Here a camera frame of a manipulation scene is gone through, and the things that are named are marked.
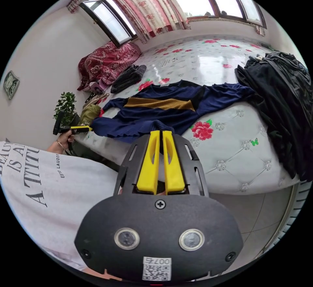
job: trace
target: potted plant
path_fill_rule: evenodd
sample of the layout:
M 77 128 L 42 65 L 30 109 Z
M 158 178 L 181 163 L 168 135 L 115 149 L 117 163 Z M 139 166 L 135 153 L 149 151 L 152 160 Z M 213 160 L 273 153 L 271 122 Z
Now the potted plant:
M 75 112 L 74 103 L 75 95 L 72 92 L 63 92 L 58 100 L 54 109 L 54 119 L 57 119 L 59 112 L 63 110 L 65 112 L 63 119 L 61 120 L 61 126 L 75 126 L 79 123 L 79 115 Z

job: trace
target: bracelet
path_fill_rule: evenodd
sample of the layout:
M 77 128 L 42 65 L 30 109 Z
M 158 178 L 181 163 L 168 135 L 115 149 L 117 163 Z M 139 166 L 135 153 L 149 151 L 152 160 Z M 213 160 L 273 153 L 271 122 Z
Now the bracelet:
M 56 140 L 56 142 L 62 147 L 63 151 L 65 151 L 64 147 L 62 146 L 62 144 L 58 140 Z

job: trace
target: picture frame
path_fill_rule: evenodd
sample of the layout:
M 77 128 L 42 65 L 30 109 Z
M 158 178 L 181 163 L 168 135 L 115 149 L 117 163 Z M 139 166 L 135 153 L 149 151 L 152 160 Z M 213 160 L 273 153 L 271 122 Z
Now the picture frame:
M 16 93 L 16 90 L 20 84 L 19 78 L 13 73 L 13 71 L 9 71 L 4 79 L 3 88 L 11 100 Z

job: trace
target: green butterfly print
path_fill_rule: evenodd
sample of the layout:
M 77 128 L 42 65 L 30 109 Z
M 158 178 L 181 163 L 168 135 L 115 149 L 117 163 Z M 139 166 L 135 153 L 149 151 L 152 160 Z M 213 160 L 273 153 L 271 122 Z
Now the green butterfly print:
M 255 146 L 255 145 L 258 145 L 258 144 L 259 144 L 259 142 L 258 142 L 258 139 L 257 139 L 257 138 L 255 139 L 255 141 L 250 140 L 250 142 L 252 143 L 252 145 L 253 145 L 253 146 Z

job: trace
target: screw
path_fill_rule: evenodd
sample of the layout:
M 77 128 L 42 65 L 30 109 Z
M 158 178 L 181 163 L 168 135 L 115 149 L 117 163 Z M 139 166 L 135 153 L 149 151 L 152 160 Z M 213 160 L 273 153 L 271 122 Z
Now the screw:
M 158 201 L 156 201 L 155 206 L 157 209 L 161 210 L 161 209 L 165 208 L 166 203 L 163 200 L 158 200 Z
M 118 241 L 126 247 L 129 247 L 134 244 L 136 241 L 135 236 L 130 232 L 122 232 L 118 236 Z
M 236 252 L 231 252 L 226 256 L 225 261 L 230 262 L 235 258 L 235 256 L 236 256 Z
M 86 258 L 86 259 L 90 259 L 91 258 L 91 253 L 86 250 L 86 249 L 83 249 L 82 250 L 82 255 Z

